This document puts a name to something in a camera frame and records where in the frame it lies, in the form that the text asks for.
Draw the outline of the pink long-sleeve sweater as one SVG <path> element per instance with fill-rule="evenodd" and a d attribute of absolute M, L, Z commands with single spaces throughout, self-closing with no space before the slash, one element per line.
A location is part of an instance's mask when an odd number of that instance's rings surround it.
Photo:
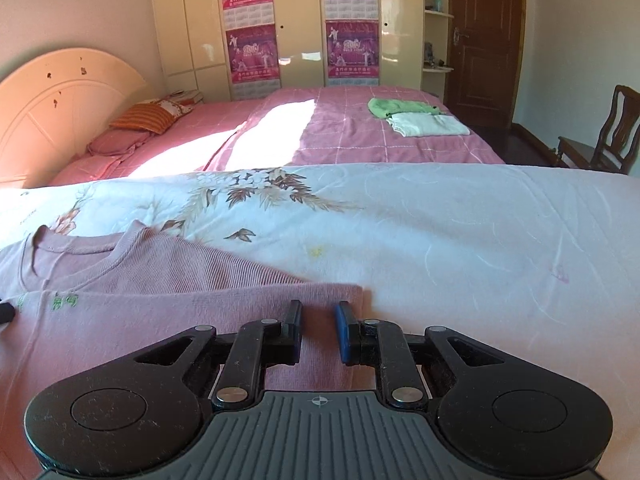
<path fill-rule="evenodd" d="M 302 354 L 266 374 L 271 390 L 347 390 L 334 307 L 360 310 L 353 284 L 311 283 L 142 223 L 97 237 L 40 228 L 1 252 L 1 298 L 14 320 L 1 332 L 1 474 L 30 479 L 39 464 L 24 411 L 44 388 L 197 325 L 232 333 L 303 305 Z"/>

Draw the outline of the white floral bed sheet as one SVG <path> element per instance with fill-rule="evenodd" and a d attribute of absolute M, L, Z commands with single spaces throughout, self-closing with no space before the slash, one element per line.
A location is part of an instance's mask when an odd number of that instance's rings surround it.
<path fill-rule="evenodd" d="M 596 390 L 609 479 L 639 474 L 639 182 L 519 166 L 355 164 L 125 178 L 1 194 L 1 251 L 40 228 L 134 223 L 311 283 L 355 312 L 445 325 Z"/>

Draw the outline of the pink pillow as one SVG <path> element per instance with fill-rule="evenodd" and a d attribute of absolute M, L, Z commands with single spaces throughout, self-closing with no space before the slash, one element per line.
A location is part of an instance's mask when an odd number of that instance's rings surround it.
<path fill-rule="evenodd" d="M 131 154 L 151 140 L 152 136 L 149 131 L 107 129 L 87 145 L 86 151 L 91 155 L 102 156 Z"/>

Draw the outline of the peach curved headboard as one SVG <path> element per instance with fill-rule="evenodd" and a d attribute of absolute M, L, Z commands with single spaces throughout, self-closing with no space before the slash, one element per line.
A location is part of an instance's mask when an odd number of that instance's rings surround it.
<path fill-rule="evenodd" d="M 68 48 L 27 62 L 1 81 L 1 185 L 48 184 L 108 123 L 156 91 L 109 53 Z"/>

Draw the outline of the white folded cloth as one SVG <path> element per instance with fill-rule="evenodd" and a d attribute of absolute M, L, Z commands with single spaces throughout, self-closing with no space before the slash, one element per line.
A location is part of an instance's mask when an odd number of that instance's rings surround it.
<path fill-rule="evenodd" d="M 418 136 L 468 136 L 471 130 L 457 118 L 446 114 L 398 113 L 386 122 L 405 138 Z"/>

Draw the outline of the pink checked bed cover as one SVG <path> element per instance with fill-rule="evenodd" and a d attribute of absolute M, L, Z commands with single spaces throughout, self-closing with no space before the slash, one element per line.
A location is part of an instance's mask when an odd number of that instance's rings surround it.
<path fill-rule="evenodd" d="M 50 181 L 66 185 L 121 177 L 161 177 L 356 162 L 498 164 L 475 132 L 405 138 L 368 110 L 372 98 L 422 101 L 432 94 L 402 87 L 286 88 L 262 100 L 198 104 L 133 153 L 74 157 Z"/>

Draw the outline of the green folded cloth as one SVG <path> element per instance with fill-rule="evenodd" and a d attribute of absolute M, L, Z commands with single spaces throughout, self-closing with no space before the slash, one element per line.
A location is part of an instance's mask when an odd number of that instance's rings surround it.
<path fill-rule="evenodd" d="M 418 113 L 440 115 L 438 106 L 422 101 L 405 101 L 395 99 L 372 98 L 368 102 L 369 112 L 380 119 L 388 119 L 396 114 Z"/>

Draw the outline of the orange striped pillow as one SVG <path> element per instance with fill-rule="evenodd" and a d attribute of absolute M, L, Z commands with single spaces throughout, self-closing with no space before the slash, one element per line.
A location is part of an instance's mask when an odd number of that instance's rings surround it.
<path fill-rule="evenodd" d="M 110 122 L 110 127 L 122 130 L 147 131 L 154 134 L 165 133 L 178 118 L 162 106 L 141 103 L 130 107 Z"/>

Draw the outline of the lower left pink poster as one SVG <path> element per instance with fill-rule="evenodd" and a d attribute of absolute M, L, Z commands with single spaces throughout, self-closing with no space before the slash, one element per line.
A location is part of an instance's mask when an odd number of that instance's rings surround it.
<path fill-rule="evenodd" d="M 281 88 L 276 26 L 226 31 L 233 99 L 263 99 Z"/>

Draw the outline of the lower right pink poster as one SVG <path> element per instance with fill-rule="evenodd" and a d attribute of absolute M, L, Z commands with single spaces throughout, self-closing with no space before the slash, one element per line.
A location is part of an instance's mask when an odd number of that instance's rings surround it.
<path fill-rule="evenodd" d="M 326 79 L 329 86 L 378 85 L 378 21 L 326 22 Z"/>

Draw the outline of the dark wooden chair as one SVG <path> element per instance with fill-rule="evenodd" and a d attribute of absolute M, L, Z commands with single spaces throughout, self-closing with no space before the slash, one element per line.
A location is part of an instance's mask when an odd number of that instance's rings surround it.
<path fill-rule="evenodd" d="M 639 92 L 618 84 L 595 146 L 559 137 L 556 166 L 628 174 L 639 154 Z"/>

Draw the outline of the cream wardrobe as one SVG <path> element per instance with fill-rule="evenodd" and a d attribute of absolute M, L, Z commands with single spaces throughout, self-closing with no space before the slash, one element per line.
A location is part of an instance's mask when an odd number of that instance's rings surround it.
<path fill-rule="evenodd" d="M 234 100 L 221 0 L 152 0 L 160 62 L 171 91 Z M 326 86 L 323 0 L 273 0 L 281 88 Z M 378 0 L 380 82 L 442 92 L 448 0 Z"/>

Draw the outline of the dark brown door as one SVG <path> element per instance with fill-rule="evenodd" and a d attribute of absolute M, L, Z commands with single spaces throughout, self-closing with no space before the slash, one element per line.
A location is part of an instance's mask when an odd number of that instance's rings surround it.
<path fill-rule="evenodd" d="M 512 122 L 524 46 L 526 0 L 449 0 L 445 104 L 465 124 Z"/>

